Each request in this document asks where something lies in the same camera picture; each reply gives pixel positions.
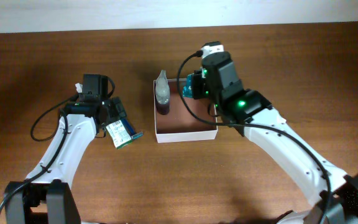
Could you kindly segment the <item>blue Listerine mouthwash bottle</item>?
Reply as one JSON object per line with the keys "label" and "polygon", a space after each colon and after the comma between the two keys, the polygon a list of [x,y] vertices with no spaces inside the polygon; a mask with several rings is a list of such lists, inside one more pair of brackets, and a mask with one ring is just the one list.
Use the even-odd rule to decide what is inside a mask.
{"label": "blue Listerine mouthwash bottle", "polygon": [[192,79],[193,79],[193,74],[189,74],[186,77],[185,86],[183,87],[183,90],[182,90],[182,95],[184,97],[193,98]]}

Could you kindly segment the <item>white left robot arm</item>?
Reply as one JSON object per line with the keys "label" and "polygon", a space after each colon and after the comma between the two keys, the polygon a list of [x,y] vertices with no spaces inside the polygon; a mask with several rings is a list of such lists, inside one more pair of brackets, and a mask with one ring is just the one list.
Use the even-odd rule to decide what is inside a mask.
{"label": "white left robot arm", "polygon": [[57,128],[37,166],[22,182],[10,182],[0,204],[7,223],[81,223],[71,186],[88,145],[102,132],[115,148],[132,141],[125,109],[105,75],[86,74],[76,94],[59,103]]}

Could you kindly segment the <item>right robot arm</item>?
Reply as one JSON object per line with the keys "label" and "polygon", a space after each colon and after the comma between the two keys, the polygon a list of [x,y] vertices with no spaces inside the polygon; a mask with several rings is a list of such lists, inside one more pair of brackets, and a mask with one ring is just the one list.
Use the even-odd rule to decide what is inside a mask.
{"label": "right robot arm", "polygon": [[262,148],[296,183],[312,209],[290,211],[278,223],[358,223],[358,174],[351,177],[307,144],[271,102],[244,89],[228,52],[199,50],[194,88],[213,101],[223,125]]}

